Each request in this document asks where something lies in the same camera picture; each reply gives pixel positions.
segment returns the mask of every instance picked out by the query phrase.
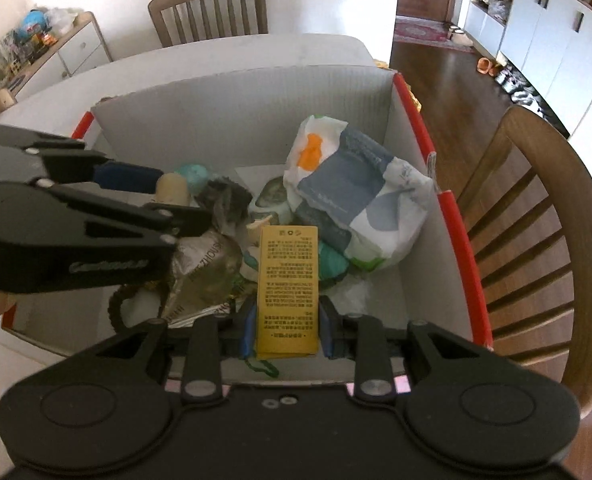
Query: patterned carpet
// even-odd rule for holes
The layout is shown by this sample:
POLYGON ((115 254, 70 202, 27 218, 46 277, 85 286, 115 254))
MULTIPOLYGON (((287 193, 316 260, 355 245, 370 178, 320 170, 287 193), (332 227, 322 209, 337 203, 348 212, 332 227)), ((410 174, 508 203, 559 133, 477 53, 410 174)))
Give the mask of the patterned carpet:
POLYGON ((441 22, 419 20, 405 16, 396 17, 394 41, 439 46, 460 52, 474 52, 470 46, 460 45, 447 39, 448 26, 441 22))

